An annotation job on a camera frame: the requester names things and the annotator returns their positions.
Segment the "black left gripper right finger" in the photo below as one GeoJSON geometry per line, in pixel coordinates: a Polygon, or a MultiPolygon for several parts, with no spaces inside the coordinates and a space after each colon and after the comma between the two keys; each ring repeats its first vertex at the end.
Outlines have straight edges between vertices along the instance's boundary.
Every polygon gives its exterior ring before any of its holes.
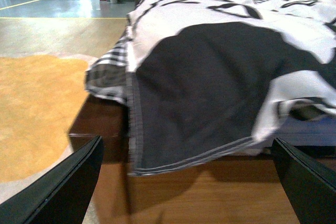
{"type": "Polygon", "coordinates": [[[335,223],[335,171],[275,138],[271,155],[300,223],[335,223]]]}

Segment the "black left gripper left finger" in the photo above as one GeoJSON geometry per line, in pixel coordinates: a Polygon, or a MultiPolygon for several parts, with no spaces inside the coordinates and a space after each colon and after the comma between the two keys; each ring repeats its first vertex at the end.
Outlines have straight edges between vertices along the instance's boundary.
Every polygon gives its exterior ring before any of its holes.
{"type": "Polygon", "coordinates": [[[82,223],[103,160],[96,136],[1,204],[1,223],[82,223]]]}

